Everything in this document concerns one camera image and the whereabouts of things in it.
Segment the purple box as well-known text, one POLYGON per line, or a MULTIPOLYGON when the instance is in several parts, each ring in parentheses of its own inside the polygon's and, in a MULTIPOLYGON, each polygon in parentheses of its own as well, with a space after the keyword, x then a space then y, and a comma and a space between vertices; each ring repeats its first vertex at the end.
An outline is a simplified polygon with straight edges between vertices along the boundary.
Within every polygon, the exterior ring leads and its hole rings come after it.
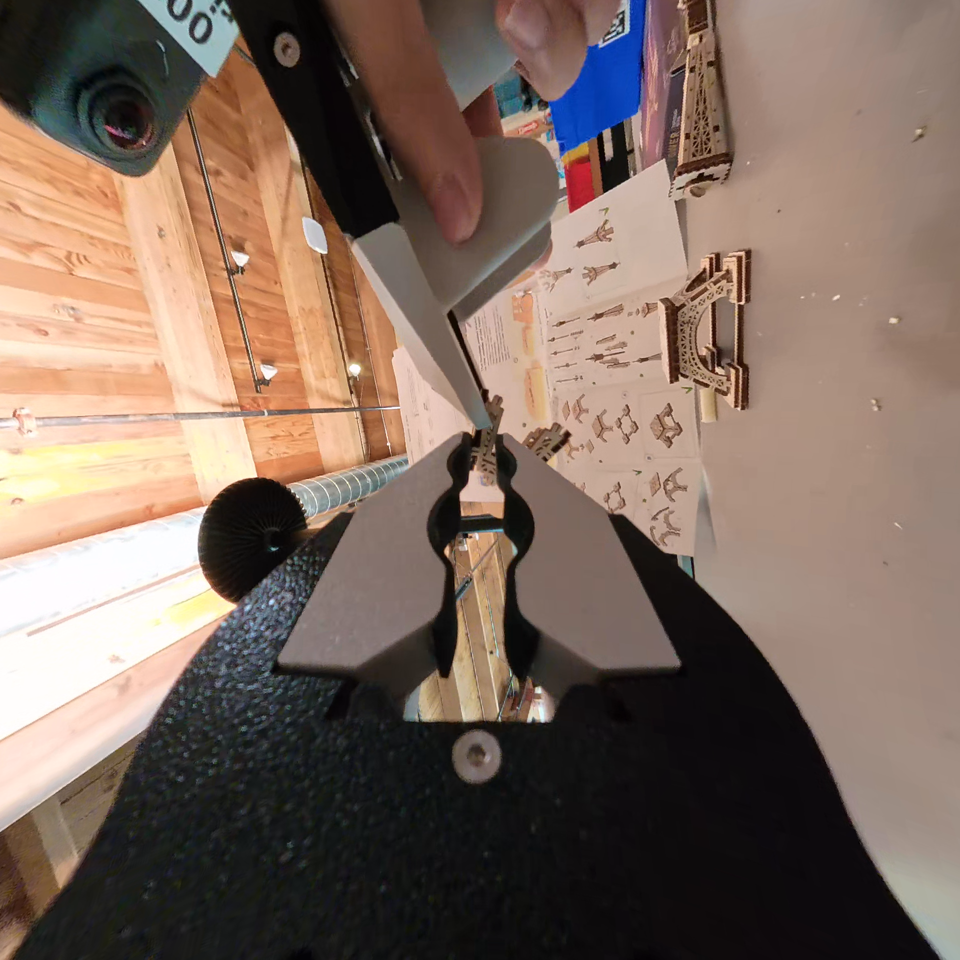
POLYGON ((678 1, 648 1, 641 58, 640 168, 666 160, 673 169, 670 138, 679 124, 688 46, 678 1))

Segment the instruction sheet with tower drawings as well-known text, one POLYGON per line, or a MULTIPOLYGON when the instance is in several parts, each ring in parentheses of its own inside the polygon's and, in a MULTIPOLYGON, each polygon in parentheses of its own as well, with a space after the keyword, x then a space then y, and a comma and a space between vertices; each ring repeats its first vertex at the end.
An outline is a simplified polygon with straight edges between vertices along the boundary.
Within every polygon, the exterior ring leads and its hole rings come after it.
POLYGON ((659 162, 561 218, 545 266, 501 294, 530 292, 538 302, 549 426, 571 434, 555 469, 663 551, 692 557, 699 412, 694 387, 667 382, 657 313, 688 266, 667 194, 659 162))

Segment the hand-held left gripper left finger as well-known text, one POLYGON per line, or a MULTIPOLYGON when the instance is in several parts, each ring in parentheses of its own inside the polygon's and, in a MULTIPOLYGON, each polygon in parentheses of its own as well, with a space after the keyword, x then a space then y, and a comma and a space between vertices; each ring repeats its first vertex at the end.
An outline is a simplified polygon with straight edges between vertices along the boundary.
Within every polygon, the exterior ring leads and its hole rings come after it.
POLYGON ((451 436, 355 510, 278 671, 385 690, 450 675, 458 617, 447 549, 460 531, 471 465, 472 435, 451 436))

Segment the blue red yellow printed box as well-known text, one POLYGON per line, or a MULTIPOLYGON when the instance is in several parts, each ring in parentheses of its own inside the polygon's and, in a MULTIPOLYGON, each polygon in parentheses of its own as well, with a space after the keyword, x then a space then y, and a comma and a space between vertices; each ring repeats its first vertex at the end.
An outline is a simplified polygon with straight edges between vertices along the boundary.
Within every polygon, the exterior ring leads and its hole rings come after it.
POLYGON ((550 103, 570 212, 637 171, 631 123, 642 99, 642 1, 621 2, 601 43, 589 48, 570 90, 550 103))

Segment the large white pipe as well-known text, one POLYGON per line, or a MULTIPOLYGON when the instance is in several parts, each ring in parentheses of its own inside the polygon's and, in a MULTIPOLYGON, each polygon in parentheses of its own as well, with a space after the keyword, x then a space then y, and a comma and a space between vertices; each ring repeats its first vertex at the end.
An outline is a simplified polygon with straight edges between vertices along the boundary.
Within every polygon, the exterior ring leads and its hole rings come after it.
POLYGON ((1 561, 1 635, 30 632, 193 569, 205 508, 1 561))

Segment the instruction sheet with orange pictures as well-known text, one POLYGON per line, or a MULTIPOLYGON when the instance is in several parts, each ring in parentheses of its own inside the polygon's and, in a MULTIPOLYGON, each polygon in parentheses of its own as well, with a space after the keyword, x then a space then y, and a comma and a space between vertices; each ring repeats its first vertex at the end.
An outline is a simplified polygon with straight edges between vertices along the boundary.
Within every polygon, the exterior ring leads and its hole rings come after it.
MULTIPOLYGON (((550 426, 541 313, 534 294, 506 292, 461 325, 489 396, 501 399, 499 432, 518 441, 550 426)), ((470 420, 427 383, 405 346, 393 352, 391 363, 410 464, 452 435, 474 430, 470 420)))

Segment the person's right hand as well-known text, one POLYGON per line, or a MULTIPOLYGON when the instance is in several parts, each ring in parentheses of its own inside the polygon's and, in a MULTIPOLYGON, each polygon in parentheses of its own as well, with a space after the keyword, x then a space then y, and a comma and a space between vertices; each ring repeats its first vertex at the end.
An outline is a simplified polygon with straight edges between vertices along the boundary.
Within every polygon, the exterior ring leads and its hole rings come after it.
MULTIPOLYGON (((612 26, 618 1, 491 2, 495 30, 520 74, 546 100, 563 96, 588 49, 612 26)), ((364 83, 402 173, 408 174, 451 245, 476 232, 483 180, 476 143, 500 137, 488 87, 459 107, 433 48, 420 2, 328 1, 323 6, 364 83)))

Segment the wooden tower base model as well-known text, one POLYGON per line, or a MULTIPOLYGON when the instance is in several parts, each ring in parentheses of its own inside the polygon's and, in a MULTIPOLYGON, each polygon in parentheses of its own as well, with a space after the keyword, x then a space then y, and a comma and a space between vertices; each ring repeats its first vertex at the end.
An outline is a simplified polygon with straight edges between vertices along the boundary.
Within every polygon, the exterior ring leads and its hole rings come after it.
POLYGON ((749 406, 749 367, 744 359, 746 306, 751 301, 752 250, 713 253, 671 296, 657 302, 661 366, 667 382, 687 380, 711 390, 738 411, 749 406), (731 359, 716 343, 716 309, 729 302, 734 312, 731 359))

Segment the black pleated round disc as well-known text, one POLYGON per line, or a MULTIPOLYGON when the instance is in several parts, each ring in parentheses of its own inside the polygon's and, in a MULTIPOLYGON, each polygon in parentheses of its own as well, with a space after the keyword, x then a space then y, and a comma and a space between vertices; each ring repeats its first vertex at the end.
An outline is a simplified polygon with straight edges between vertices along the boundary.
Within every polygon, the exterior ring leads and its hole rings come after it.
POLYGON ((210 588, 237 603, 310 536, 305 508, 288 487, 250 477, 221 490, 198 528, 198 564, 210 588))

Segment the thin metal rod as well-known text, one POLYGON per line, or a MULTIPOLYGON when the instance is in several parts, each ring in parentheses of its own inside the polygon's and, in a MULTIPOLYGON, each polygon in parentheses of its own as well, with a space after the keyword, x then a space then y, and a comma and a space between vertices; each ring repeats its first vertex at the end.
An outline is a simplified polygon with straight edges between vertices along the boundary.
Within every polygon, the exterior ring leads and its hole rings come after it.
POLYGON ((87 426, 133 426, 170 423, 204 423, 218 421, 261 421, 288 417, 323 417, 340 414, 399 412, 399 404, 315 407, 282 410, 221 410, 208 412, 167 412, 149 414, 74 414, 36 416, 28 408, 15 409, 1 418, 1 430, 23 437, 35 436, 42 429, 81 428, 87 426))

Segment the small wooden lattice model piece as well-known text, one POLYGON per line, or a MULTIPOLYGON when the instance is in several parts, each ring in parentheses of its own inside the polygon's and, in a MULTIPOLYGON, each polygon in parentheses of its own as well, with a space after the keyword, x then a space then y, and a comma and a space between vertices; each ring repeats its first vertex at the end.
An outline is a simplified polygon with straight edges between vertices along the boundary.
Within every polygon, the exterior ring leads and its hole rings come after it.
POLYGON ((498 488, 498 436, 503 417, 503 399, 494 394, 486 400, 486 414, 490 425, 474 435, 471 450, 471 469, 479 476, 480 483, 489 488, 498 488))

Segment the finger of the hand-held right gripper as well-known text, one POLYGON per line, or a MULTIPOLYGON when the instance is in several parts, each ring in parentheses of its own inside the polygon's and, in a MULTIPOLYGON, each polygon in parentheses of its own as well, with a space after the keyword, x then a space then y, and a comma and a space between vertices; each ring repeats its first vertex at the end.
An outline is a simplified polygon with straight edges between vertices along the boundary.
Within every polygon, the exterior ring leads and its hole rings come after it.
POLYGON ((475 429, 490 427, 482 390, 403 227, 382 224, 351 249, 423 379, 475 429))

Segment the spiral metal duct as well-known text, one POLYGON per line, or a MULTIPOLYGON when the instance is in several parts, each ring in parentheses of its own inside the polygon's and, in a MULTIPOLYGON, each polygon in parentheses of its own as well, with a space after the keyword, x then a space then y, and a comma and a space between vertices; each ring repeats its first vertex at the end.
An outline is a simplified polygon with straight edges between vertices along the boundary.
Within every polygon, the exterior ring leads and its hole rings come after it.
POLYGON ((353 507, 406 472, 404 455, 366 462, 288 484, 307 521, 353 507))

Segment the small wooden model part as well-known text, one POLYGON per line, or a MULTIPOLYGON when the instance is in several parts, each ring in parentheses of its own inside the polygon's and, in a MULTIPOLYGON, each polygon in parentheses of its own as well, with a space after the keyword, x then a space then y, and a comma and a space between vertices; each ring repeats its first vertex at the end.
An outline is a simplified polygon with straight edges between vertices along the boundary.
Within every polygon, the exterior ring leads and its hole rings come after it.
POLYGON ((522 446, 534 456, 548 463, 570 441, 570 431, 561 423, 538 427, 522 440, 522 446))

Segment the track light rail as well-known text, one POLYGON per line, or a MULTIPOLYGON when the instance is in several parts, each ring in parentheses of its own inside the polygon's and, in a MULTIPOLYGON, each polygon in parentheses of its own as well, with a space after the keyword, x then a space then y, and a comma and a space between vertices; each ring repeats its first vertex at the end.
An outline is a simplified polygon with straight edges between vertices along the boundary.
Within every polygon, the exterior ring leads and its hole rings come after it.
POLYGON ((236 321, 241 334, 244 352, 246 354, 246 363, 248 366, 250 379, 253 385, 253 390, 257 395, 262 395, 263 388, 269 385, 269 380, 264 378, 261 375, 260 368, 258 367, 257 360, 255 359, 255 354, 252 348, 253 345, 251 343, 249 331, 247 328, 246 317, 243 311, 242 302, 241 302, 241 299, 237 290, 236 282, 235 282, 235 278, 239 276, 242 270, 234 262, 231 252, 227 247, 226 236, 223 231, 222 222, 219 215, 219 209, 217 206, 217 201, 215 198, 212 182, 210 179, 210 173, 207 165, 206 155, 204 153, 202 140, 200 138, 194 113, 191 107, 188 107, 186 109, 185 117, 186 117, 186 123, 188 126, 191 142, 193 144, 196 160, 198 162, 198 172, 201 178, 203 192, 208 204, 214 234, 217 239, 217 245, 218 245, 221 260, 222 260, 222 269, 226 278, 226 283, 228 285, 227 288, 229 290, 234 314, 235 314, 236 321))

